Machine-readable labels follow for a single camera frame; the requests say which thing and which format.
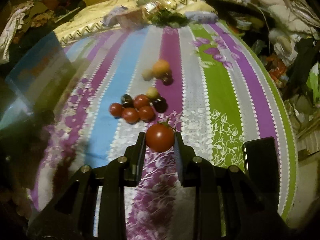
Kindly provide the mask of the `red tomato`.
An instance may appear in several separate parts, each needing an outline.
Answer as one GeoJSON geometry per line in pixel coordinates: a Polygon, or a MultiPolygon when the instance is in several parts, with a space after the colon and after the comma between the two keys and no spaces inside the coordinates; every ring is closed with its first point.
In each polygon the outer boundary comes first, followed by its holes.
{"type": "Polygon", "coordinates": [[[139,113],[135,108],[125,108],[121,117],[129,124],[135,124],[140,120],[139,113]]]}
{"type": "Polygon", "coordinates": [[[144,106],[150,106],[150,100],[146,95],[139,94],[134,98],[133,106],[135,107],[135,109],[140,109],[144,106]]]}
{"type": "Polygon", "coordinates": [[[109,106],[109,113],[115,118],[121,118],[123,109],[120,103],[115,102],[109,106]]]}
{"type": "Polygon", "coordinates": [[[146,145],[153,152],[166,152],[174,144],[175,129],[170,126],[169,120],[159,121],[151,125],[145,135],[146,145]]]}
{"type": "Polygon", "coordinates": [[[140,120],[151,122],[155,118],[155,112],[151,106],[143,106],[138,110],[140,120]]]}

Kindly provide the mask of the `red tomato in row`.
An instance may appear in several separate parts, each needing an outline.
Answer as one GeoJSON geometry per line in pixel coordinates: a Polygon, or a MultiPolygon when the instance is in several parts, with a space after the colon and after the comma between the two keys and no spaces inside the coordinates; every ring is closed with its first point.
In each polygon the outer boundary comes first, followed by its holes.
{"type": "Polygon", "coordinates": [[[115,102],[109,106],[109,113],[115,118],[121,118],[123,109],[120,103],[115,102]]]}

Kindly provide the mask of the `dark plum left of pile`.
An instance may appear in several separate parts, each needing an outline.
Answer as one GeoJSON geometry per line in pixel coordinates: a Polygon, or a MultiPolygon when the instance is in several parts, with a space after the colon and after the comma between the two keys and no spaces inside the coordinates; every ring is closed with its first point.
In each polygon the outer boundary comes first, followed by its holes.
{"type": "Polygon", "coordinates": [[[132,108],[133,105],[133,99],[129,94],[124,94],[121,96],[121,104],[124,108],[132,108]]]}

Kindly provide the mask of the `dark plum centre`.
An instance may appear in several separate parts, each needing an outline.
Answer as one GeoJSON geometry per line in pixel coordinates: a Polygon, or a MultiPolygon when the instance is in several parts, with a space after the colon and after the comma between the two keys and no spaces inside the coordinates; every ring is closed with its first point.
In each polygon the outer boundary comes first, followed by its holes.
{"type": "Polygon", "coordinates": [[[162,96],[159,96],[158,98],[153,100],[152,105],[157,113],[165,113],[168,109],[167,101],[162,96]]]}

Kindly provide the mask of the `tan longan centre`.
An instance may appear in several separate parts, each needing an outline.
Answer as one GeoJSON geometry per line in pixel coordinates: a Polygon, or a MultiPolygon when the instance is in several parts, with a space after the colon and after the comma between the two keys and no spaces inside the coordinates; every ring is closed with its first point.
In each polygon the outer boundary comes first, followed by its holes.
{"type": "Polygon", "coordinates": [[[149,87],[146,91],[146,96],[150,100],[155,100],[159,97],[159,92],[155,87],[149,87]]]}

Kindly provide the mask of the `tan longan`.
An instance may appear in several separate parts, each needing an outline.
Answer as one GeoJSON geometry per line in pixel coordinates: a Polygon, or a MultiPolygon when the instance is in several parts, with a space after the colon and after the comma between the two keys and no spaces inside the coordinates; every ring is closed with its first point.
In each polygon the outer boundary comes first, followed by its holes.
{"type": "Polygon", "coordinates": [[[142,71],[142,78],[145,81],[150,81],[154,78],[152,69],[145,69],[142,71]]]}
{"type": "Polygon", "coordinates": [[[149,87],[146,91],[146,96],[150,100],[155,100],[159,97],[159,92],[155,87],[149,87]]]}

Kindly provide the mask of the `black smartphone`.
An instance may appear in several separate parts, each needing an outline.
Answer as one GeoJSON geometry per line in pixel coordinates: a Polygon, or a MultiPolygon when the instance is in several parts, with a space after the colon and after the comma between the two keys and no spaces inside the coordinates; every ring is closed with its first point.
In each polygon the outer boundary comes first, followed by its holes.
{"type": "Polygon", "coordinates": [[[277,211],[280,172],[274,137],[247,141],[242,146],[245,174],[262,204],[277,211]]]}

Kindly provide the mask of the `striped floral bed sheet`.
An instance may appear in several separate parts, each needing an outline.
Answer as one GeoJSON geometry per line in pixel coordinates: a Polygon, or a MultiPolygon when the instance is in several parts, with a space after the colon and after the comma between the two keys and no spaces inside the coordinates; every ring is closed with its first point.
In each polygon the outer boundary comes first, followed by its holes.
{"type": "Polygon", "coordinates": [[[274,137],[280,165],[278,213],[287,219],[297,182],[289,117],[274,81],[253,51],[222,23],[181,29],[108,31],[64,47],[76,68],[64,92],[31,200],[42,210],[81,165],[99,167],[122,155],[149,124],[128,124],[108,111],[123,94],[155,87],[187,145],[220,167],[244,167],[242,144],[274,137]],[[142,71],[163,59],[170,70],[145,81],[142,71]]]}

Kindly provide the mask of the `tan longan at back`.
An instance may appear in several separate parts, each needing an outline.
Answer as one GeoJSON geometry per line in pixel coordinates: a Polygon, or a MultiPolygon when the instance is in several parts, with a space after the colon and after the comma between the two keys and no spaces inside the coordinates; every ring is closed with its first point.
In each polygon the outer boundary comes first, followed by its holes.
{"type": "Polygon", "coordinates": [[[145,81],[150,81],[154,78],[152,69],[145,69],[142,71],[142,78],[145,81]]]}

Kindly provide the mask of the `orange at back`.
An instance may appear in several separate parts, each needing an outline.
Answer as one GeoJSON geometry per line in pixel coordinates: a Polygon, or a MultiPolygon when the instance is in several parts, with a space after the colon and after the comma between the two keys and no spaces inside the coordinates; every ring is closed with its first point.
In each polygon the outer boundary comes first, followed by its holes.
{"type": "Polygon", "coordinates": [[[152,72],[155,78],[161,79],[165,73],[170,70],[168,61],[159,59],[152,67],[152,72]]]}

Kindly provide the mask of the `small purple pouch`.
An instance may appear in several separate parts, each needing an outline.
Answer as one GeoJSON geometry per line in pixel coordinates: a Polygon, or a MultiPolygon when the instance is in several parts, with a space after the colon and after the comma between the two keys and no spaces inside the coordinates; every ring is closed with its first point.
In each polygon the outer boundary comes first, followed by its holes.
{"type": "Polygon", "coordinates": [[[190,11],[185,16],[190,22],[201,24],[216,23],[219,19],[214,12],[208,11],[190,11]]]}

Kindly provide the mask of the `cream yellow quilt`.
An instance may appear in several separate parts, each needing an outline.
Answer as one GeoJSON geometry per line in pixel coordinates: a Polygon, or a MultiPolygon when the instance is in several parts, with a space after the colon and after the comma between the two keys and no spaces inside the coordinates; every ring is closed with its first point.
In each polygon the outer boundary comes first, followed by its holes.
{"type": "Polygon", "coordinates": [[[85,7],[67,23],[55,28],[54,34],[65,47],[108,29],[134,29],[146,24],[158,24],[160,12],[182,16],[198,11],[216,13],[203,0],[107,0],[85,7]]]}

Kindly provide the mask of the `plastic bag of greens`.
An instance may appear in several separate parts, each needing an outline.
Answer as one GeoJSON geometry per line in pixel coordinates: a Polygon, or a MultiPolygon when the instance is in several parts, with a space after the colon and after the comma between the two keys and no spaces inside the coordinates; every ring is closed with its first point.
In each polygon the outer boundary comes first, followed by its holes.
{"type": "Polygon", "coordinates": [[[157,27],[180,28],[189,24],[185,15],[166,8],[169,2],[163,0],[138,0],[135,8],[123,5],[113,8],[107,13],[102,24],[108,28],[119,25],[123,29],[141,29],[148,24],[157,27]]]}

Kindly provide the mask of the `pile of clothes right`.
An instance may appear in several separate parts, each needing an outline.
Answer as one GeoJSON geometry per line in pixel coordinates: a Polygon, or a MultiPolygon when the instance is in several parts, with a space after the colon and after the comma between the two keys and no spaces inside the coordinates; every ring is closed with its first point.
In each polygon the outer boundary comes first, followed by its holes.
{"type": "Polygon", "coordinates": [[[235,27],[251,22],[249,43],[269,45],[267,71],[298,141],[319,138],[319,17],[306,0],[205,0],[235,27]]]}

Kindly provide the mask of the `pile of clothes left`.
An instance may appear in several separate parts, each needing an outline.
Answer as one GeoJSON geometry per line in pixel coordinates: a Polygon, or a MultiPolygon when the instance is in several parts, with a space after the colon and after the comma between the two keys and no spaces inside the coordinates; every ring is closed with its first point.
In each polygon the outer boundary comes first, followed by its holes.
{"type": "Polygon", "coordinates": [[[27,0],[1,12],[1,64],[17,61],[41,37],[86,6],[84,0],[27,0]]]}

